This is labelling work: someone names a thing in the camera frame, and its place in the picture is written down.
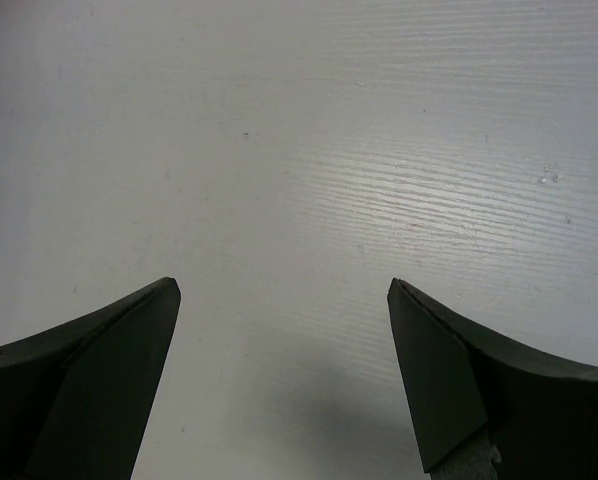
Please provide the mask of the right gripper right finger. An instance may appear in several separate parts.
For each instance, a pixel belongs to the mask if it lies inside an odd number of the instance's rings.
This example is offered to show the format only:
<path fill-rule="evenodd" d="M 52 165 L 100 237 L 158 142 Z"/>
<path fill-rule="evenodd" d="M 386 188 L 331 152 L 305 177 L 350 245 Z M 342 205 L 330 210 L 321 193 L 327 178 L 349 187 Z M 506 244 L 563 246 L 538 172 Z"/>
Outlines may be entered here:
<path fill-rule="evenodd" d="M 401 279 L 390 324 L 433 479 L 598 479 L 598 367 L 486 328 Z"/>

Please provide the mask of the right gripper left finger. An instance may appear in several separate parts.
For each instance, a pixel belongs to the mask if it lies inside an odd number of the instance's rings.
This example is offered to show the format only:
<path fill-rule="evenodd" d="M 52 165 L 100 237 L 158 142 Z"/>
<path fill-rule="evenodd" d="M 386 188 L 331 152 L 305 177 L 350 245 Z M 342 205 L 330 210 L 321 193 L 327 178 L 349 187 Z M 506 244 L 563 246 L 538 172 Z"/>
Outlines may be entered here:
<path fill-rule="evenodd" d="M 0 479 L 129 479 L 175 330 L 165 277 L 0 346 Z"/>

